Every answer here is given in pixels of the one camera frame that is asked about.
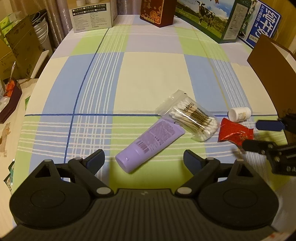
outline blue sign with chinese characters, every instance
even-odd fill
[[[261,1],[252,1],[247,13],[239,38],[254,48],[261,34],[273,37],[279,25],[281,15]]]

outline ribbed black surface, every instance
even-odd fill
[[[54,230],[18,226],[3,241],[256,241],[273,231],[220,227],[203,217],[192,200],[174,197],[168,189],[120,189],[114,197],[95,201],[76,223]]]

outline bag of cotton swabs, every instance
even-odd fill
[[[166,99],[155,112],[179,124],[201,142],[209,139],[219,128],[216,117],[181,90]]]

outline yellow line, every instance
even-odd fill
[[[223,92],[222,87],[221,87],[221,85],[220,85],[220,83],[219,83],[219,80],[218,80],[218,77],[217,77],[217,75],[216,75],[216,72],[215,72],[214,66],[212,65],[212,63],[211,63],[211,61],[210,61],[210,58],[209,58],[207,52],[205,51],[205,48],[204,48],[203,45],[202,45],[202,41],[200,40],[200,38],[199,38],[198,35],[196,34],[196,32],[195,32],[195,30],[194,30],[193,27],[192,27],[192,30],[193,30],[194,34],[196,35],[198,41],[200,42],[200,45],[201,45],[201,47],[203,48],[203,50],[204,50],[204,52],[205,52],[205,55],[207,56],[207,59],[208,59],[208,61],[209,61],[209,63],[210,63],[210,66],[211,66],[212,69],[213,69],[213,73],[214,73],[215,78],[216,78],[216,80],[217,80],[218,86],[219,86],[219,88],[220,88],[220,90],[221,90],[221,93],[222,93],[223,99],[224,99],[224,101],[225,101],[226,108],[229,110],[230,108],[229,108],[229,106],[228,106],[228,104],[227,104],[227,100],[226,100],[226,98],[225,98],[224,92]]]

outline plaid tablecloth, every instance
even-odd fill
[[[115,155],[148,129],[155,108],[177,89],[218,116],[248,106],[254,128],[276,111],[247,63],[251,49],[242,42],[217,44],[181,19],[158,28],[136,15],[122,15],[115,26],[67,35],[44,69],[30,98],[18,144],[13,190],[44,159],[66,163],[103,149],[106,161],[97,173],[117,188],[171,188],[191,174],[182,156],[191,149],[202,157],[233,163],[247,159],[277,189],[289,178],[271,174],[264,156],[242,153],[230,142],[217,143],[218,132],[199,143],[186,133],[132,174]],[[256,138],[286,143],[283,132],[255,131]]]

